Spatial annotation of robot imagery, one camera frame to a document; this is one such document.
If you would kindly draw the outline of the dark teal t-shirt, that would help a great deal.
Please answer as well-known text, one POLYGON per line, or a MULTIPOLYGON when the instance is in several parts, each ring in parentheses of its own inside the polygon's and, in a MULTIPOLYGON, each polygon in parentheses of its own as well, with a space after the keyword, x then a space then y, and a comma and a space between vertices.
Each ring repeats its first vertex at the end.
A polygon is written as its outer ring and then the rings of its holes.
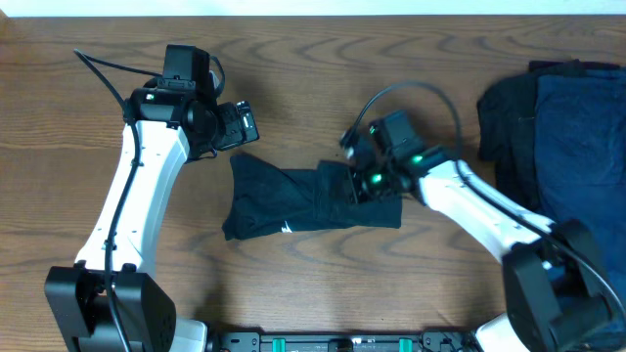
POLYGON ((251 154, 230 158, 231 210, 222 225, 226 240, 276 233, 401 226, 399 196, 355 203, 345 184, 350 167, 321 161, 315 169, 280 169, 251 154))

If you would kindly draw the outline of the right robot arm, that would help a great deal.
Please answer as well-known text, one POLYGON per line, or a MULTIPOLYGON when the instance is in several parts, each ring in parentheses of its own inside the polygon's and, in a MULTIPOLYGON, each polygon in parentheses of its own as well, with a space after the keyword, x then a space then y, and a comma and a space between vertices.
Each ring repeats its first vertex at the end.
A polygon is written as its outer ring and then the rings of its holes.
POLYGON ((625 306, 579 221, 556 223, 505 197, 440 147, 344 142, 354 202, 410 194, 453 220, 500 263, 506 311, 471 333, 469 351, 615 351, 600 331, 625 306))

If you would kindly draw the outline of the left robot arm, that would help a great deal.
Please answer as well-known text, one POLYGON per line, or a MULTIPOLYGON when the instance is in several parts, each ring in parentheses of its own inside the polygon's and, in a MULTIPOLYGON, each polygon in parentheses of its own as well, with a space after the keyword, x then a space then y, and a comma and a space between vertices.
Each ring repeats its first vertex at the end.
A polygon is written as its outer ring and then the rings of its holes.
POLYGON ((44 291, 70 351, 204 351, 207 324, 181 318, 154 279, 159 233, 182 166, 258 139, 249 102, 138 88, 124 103, 122 151, 101 215, 44 291))

